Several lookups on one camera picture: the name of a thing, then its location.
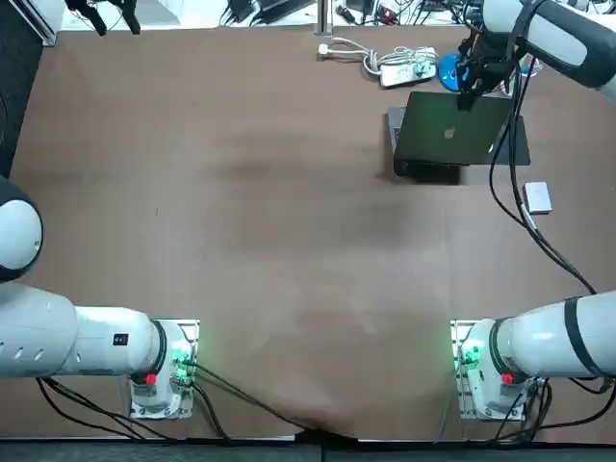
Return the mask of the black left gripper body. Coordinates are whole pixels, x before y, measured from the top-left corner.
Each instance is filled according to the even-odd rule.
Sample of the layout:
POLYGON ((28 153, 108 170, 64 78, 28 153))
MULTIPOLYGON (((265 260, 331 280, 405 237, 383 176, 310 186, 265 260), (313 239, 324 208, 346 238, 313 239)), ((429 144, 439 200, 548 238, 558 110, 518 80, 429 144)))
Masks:
MULTIPOLYGON (((65 0, 66 6, 72 11, 81 11, 86 9, 93 9, 97 1, 88 0, 65 0)), ((121 11, 133 11, 137 6, 136 0, 102 0, 103 3, 107 2, 121 11)))

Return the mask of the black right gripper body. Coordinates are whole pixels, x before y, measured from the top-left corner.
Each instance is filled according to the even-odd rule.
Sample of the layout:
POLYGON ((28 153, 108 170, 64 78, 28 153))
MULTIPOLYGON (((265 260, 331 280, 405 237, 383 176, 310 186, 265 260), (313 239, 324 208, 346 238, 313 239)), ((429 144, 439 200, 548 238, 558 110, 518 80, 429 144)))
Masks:
POLYGON ((458 47, 459 92, 484 94, 507 80, 514 68, 516 41, 513 33, 472 29, 458 47))

